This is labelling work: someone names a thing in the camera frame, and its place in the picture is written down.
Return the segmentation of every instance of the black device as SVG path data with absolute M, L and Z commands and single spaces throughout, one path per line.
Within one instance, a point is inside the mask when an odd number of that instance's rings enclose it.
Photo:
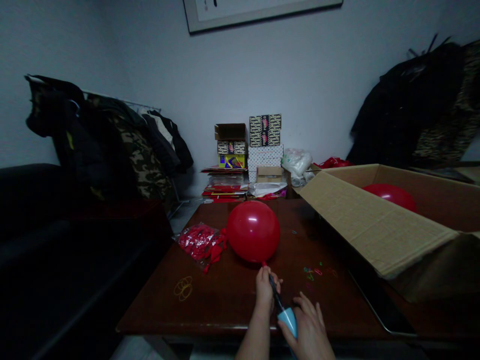
M 349 270 L 355 284 L 383 328 L 392 335 L 416 337 L 415 329 L 400 312 L 390 296 L 380 286 L 375 275 L 361 270 Z

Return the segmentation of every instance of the black sofa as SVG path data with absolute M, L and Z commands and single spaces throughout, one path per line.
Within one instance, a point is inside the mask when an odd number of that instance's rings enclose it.
M 0 358 L 108 359 L 170 246 L 161 204 L 148 204 L 155 231 L 128 216 L 72 220 L 98 201 L 51 164 L 0 169 L 0 192 Z

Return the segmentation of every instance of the person's right hand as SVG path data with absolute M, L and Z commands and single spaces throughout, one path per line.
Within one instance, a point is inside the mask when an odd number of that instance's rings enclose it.
M 295 307 L 297 339 L 290 332 L 287 324 L 278 322 L 278 326 L 290 345 L 298 360 L 335 360 L 335 354 L 327 338 L 324 317 L 320 311 L 320 304 L 316 308 L 311 301 L 300 291 L 300 297 L 293 301 L 300 305 Z

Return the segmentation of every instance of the balloon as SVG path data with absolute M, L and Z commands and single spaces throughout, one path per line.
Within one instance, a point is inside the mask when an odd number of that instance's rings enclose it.
M 390 184 L 372 184 L 363 187 L 363 190 L 377 195 L 382 199 L 388 200 L 391 203 L 397 204 L 407 210 L 413 212 L 417 211 L 414 198 L 401 187 Z
M 277 249 L 280 240 L 279 220 L 265 203 L 245 201 L 230 213 L 226 236 L 238 256 L 248 262 L 261 263 Z

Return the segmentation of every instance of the hanging clothes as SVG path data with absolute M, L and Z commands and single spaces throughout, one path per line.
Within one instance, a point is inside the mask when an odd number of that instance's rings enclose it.
M 453 107 L 421 132 L 415 161 L 460 161 L 480 131 L 480 40 L 463 46 L 463 81 Z
M 45 76 L 32 76 L 43 83 L 25 78 L 32 101 L 26 124 L 35 134 L 52 137 L 60 165 L 100 200 L 138 197 L 123 142 L 85 101 L 82 90 Z
M 141 196 L 144 199 L 169 201 L 173 196 L 172 184 L 154 150 L 142 134 L 142 129 L 147 128 L 145 120 L 127 105 L 121 105 L 120 103 L 124 103 L 120 100 L 94 95 L 90 95 L 88 99 L 98 110 L 107 113 L 108 120 L 120 133 Z
M 174 178 L 177 175 L 176 167 L 180 165 L 179 157 L 170 143 L 160 133 L 159 128 L 157 127 L 157 122 L 154 118 L 147 114 L 143 114 L 142 117 L 145 119 L 148 126 L 148 131 L 143 131 L 143 135 L 150 142 L 153 151 L 155 151 L 155 154 L 161 162 L 165 174 Z
M 142 115 L 142 117 L 143 115 L 148 115 L 155 120 L 158 131 L 165 138 L 165 140 L 170 144 L 172 149 L 175 150 L 174 137 L 169 133 L 169 131 L 165 127 L 164 123 L 162 122 L 162 119 L 159 116 L 155 116 L 151 114 L 151 111 L 152 111 L 151 109 L 144 107 L 140 110 L 140 114 Z
M 176 167 L 176 170 L 178 173 L 185 174 L 187 172 L 187 169 L 194 164 L 194 160 L 192 159 L 192 155 L 190 154 L 190 150 L 187 144 L 180 136 L 178 126 L 169 118 L 160 115 L 158 111 L 152 110 L 152 111 L 149 111 L 148 113 L 159 117 L 163 125 L 165 125 L 165 128 L 172 135 L 173 144 L 175 146 L 175 153 L 180 159 L 180 165 Z
M 463 61 L 460 47 L 446 43 L 381 76 L 358 112 L 346 159 L 355 165 L 410 166 L 422 129 L 436 124 L 455 102 Z

